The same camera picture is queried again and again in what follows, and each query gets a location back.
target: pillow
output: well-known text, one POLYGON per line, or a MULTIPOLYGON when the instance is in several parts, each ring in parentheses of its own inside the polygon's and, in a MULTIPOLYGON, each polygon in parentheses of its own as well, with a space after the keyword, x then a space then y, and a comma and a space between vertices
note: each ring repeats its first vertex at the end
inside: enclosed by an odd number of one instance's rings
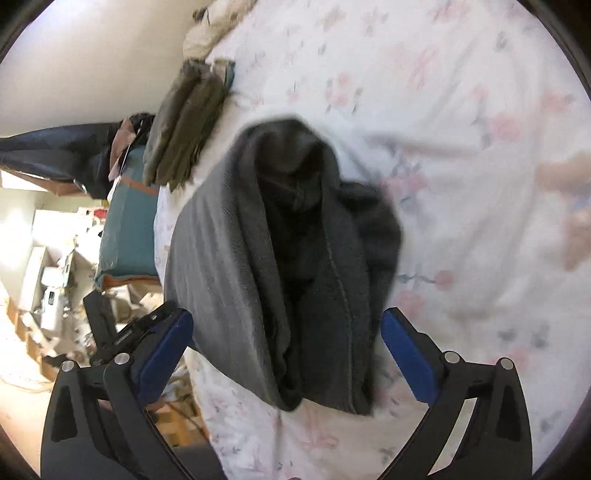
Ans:
POLYGON ((159 283, 154 265, 154 216, 158 189, 142 183, 145 145, 129 152, 113 192, 95 284, 100 290, 137 281, 159 283))

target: blue gripper pad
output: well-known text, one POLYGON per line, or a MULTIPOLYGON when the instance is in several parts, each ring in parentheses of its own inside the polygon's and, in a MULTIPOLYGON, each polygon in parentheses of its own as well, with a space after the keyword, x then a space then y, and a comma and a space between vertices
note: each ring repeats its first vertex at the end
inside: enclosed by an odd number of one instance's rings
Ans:
POLYGON ((431 407, 437 400, 443 376, 440 350, 396 308, 383 313, 380 333, 414 397, 431 407))
POLYGON ((177 309, 169 319, 153 328, 138 350, 143 361, 134 364, 131 380, 137 388, 137 401, 143 408, 158 401, 183 352, 193 337, 193 316, 177 309))

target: white bedsheet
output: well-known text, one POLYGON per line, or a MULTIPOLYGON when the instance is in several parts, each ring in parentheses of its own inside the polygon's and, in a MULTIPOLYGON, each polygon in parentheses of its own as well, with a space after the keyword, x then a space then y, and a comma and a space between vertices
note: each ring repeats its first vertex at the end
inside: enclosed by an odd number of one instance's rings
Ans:
MULTIPOLYGON (((380 184, 404 230, 387 306, 442 350, 515 361, 540 466, 591 383, 591 264, 565 269, 563 231, 588 199, 573 206, 536 180, 539 165, 591 150, 591 104, 548 32, 514 0, 259 0, 212 55, 236 60, 234 95, 193 184, 160 191, 159 275, 183 205, 253 112, 304 109, 350 132, 365 152, 350 176, 380 184)), ((187 361, 230 480, 373 480, 426 410, 380 339, 367 418, 309 401, 280 412, 187 361)))

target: gray cloth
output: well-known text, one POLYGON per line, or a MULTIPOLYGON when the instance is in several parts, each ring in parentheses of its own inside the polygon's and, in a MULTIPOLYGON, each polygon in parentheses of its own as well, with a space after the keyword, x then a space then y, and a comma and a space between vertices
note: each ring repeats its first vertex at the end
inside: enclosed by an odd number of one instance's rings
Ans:
POLYGON ((217 369, 283 410, 369 414, 372 347, 401 232, 297 120, 250 127, 185 205, 167 300, 217 369))

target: metal screw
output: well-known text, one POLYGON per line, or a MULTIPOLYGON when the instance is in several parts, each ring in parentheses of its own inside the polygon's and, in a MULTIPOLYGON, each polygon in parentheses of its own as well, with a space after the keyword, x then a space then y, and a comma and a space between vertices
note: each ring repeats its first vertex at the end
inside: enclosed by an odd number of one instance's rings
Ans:
POLYGON ((115 363, 117 365, 125 365, 127 362, 129 362, 129 354, 128 353, 125 353, 125 352, 119 353, 115 357, 115 363))
POLYGON ((501 358, 501 367, 505 370, 511 370, 513 368, 513 362, 508 358, 501 358))
POLYGON ((64 372, 69 372, 70 370, 72 370, 72 368, 74 368, 74 362, 72 360, 66 360, 61 365, 61 369, 64 372))
POLYGON ((450 364, 456 364, 460 361, 460 356, 456 352, 445 352, 443 358, 450 364))

